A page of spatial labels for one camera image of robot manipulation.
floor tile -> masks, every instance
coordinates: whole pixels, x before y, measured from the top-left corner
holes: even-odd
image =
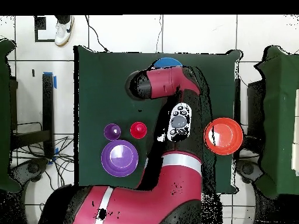
[[[299,21],[290,15],[238,15],[237,49],[243,61],[261,61],[264,49],[279,45],[294,53],[298,45]]]
[[[25,205],[25,212],[27,217],[27,224],[38,224],[41,210],[39,205]]]
[[[54,91],[54,132],[74,133],[74,62],[18,61],[18,124],[43,121],[43,73],[57,79]]]
[[[231,218],[223,218],[222,224],[231,224]]]
[[[232,195],[231,194],[221,194],[220,201],[223,206],[230,206],[232,204]]]
[[[15,17],[0,16],[0,40],[3,38],[15,40]],[[13,50],[8,56],[8,60],[15,59],[15,51]]]
[[[235,49],[236,17],[164,15],[164,52],[224,54]]]
[[[236,219],[254,219],[255,207],[234,206],[232,209],[232,217]]]
[[[253,219],[232,219],[232,224],[253,224]]]
[[[55,135],[55,147],[61,149],[61,145],[63,142],[60,142],[61,140],[58,141],[58,139],[63,138],[65,136],[62,135]],[[68,145],[64,150],[61,151],[61,153],[65,155],[74,155],[74,142],[71,142],[70,145]],[[70,163],[68,164],[67,162],[63,164],[62,159],[57,159],[57,163],[59,166],[62,166],[60,168],[60,173],[62,173],[62,177],[64,179],[65,184],[74,184],[74,164]],[[53,189],[57,189],[58,187],[61,186],[60,178],[57,173],[57,170],[55,168],[55,164],[48,164],[46,172],[51,178],[51,185]],[[53,193],[53,189],[51,188],[50,185],[50,179],[46,173],[42,174],[42,178],[38,182],[30,182],[26,191],[26,196],[25,196],[25,204],[40,204],[40,203],[46,203],[48,197]]]
[[[223,218],[232,218],[232,207],[231,206],[222,207],[222,217]]]
[[[97,32],[100,43],[111,52],[155,53],[162,24],[159,18],[160,15],[92,15],[89,24]],[[160,34],[158,52],[161,52],[161,40]],[[89,29],[89,48],[104,51],[92,29]]]
[[[55,16],[46,16],[46,24],[48,21],[55,25]],[[44,31],[52,32],[52,35],[48,36],[55,39],[56,29],[49,27],[49,30]],[[68,43],[58,47],[54,42],[35,42],[34,17],[17,16],[16,44],[17,60],[73,60],[73,46],[88,46],[88,25],[83,15],[75,15],[75,24]]]
[[[240,175],[235,175],[235,185],[239,191],[232,195],[234,205],[255,206],[255,192],[252,184],[245,184]]]

white sneaker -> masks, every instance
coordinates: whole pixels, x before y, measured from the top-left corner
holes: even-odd
[[[74,16],[71,16],[71,19],[67,24],[60,24],[57,22],[56,24],[56,36],[55,36],[55,44],[58,46],[64,46],[67,44],[69,38],[71,37],[72,27],[74,25]]]

blue tape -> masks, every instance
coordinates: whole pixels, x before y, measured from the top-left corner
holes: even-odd
[[[59,148],[55,148],[55,155],[59,152]]]
[[[54,77],[54,80],[53,80],[53,87],[54,87],[55,89],[57,88],[56,76]]]

orange plate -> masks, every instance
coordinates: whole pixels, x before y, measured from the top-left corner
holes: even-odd
[[[230,155],[240,148],[243,131],[231,118],[217,118],[204,130],[204,142],[212,152],[218,155]]]

green tabletop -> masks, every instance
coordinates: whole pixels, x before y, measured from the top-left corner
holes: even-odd
[[[0,189],[11,193],[20,190],[20,185],[8,176],[11,151],[11,96],[9,93],[9,65],[6,56],[15,47],[10,40],[0,40]]]
[[[257,65],[266,82],[263,101],[265,113],[265,149],[260,165],[265,174],[256,181],[267,197],[279,194],[299,195],[299,177],[291,169],[294,138],[295,98],[299,89],[299,55],[269,47]]]
[[[91,52],[81,46],[79,54],[79,185],[111,185],[134,188],[140,181],[145,160],[152,144],[152,133],[162,99],[134,101],[124,84],[134,71],[147,69],[155,60],[171,57],[185,66],[199,67],[208,83],[213,118],[233,118],[235,97],[235,64],[241,53],[210,54],[142,54]],[[136,121],[147,125],[148,134],[134,139],[130,126]],[[127,177],[110,176],[102,167],[100,155],[109,143],[103,136],[104,127],[116,123],[120,139],[131,142],[138,151],[139,161],[134,173]],[[231,156],[218,156],[216,191],[234,193],[231,186]]]

